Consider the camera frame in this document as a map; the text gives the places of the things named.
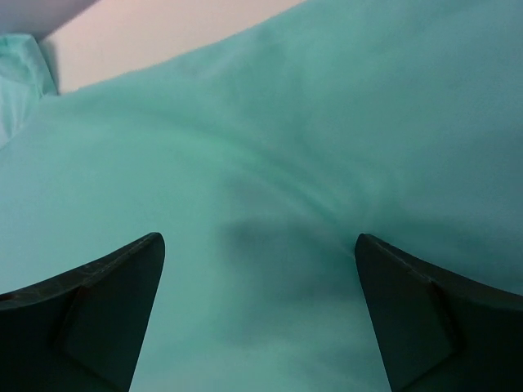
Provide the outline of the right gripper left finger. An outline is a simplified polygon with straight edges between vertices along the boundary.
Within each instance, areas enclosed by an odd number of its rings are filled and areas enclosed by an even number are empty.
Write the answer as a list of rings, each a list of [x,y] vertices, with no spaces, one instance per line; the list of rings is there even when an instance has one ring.
[[[1,295],[3,391],[128,391],[163,263],[159,233]]]

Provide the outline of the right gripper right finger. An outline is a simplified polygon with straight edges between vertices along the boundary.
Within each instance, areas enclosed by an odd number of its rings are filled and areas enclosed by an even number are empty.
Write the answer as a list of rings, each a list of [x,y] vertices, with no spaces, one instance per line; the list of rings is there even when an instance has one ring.
[[[520,391],[522,297],[370,235],[355,263],[393,391]]]

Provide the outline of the mint green t shirt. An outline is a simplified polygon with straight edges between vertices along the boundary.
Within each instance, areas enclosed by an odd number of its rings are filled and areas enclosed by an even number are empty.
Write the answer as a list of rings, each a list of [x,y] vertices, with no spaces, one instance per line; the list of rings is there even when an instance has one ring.
[[[522,4],[309,1],[49,97],[1,152],[1,288],[160,232],[135,391],[385,391],[359,234],[522,291]]]

